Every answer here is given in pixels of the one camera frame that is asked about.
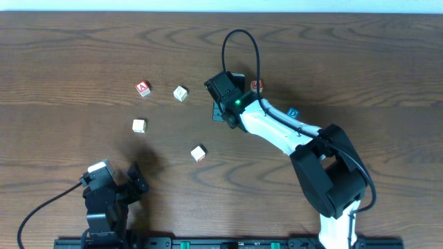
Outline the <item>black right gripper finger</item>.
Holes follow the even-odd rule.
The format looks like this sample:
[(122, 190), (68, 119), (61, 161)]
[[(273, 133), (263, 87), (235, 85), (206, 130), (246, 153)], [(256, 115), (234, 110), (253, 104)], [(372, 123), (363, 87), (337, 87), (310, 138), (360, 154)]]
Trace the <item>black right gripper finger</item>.
[(233, 84), (238, 87), (241, 91), (245, 90), (246, 77), (241, 73), (231, 73)]
[(224, 111), (224, 105), (213, 102), (213, 121), (224, 121), (222, 113)]

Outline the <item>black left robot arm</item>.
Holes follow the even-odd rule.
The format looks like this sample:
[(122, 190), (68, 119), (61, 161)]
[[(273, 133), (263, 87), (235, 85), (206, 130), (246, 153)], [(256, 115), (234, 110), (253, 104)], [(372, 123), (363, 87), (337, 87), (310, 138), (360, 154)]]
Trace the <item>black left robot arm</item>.
[(128, 206), (149, 190), (137, 163), (131, 164), (127, 175), (127, 182), (117, 185), (109, 161), (103, 160), (88, 167), (80, 178), (93, 244), (121, 246), (126, 241)]

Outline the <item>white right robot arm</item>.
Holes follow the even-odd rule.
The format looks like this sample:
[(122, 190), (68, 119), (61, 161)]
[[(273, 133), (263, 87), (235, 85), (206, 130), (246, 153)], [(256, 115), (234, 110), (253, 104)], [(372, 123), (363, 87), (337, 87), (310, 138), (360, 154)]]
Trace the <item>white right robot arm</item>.
[(335, 124), (322, 129), (297, 121), (237, 83), (221, 72), (204, 85), (230, 128), (257, 135), (290, 157), (303, 194), (320, 214), (322, 246), (353, 248), (356, 214), (373, 182), (350, 139)]

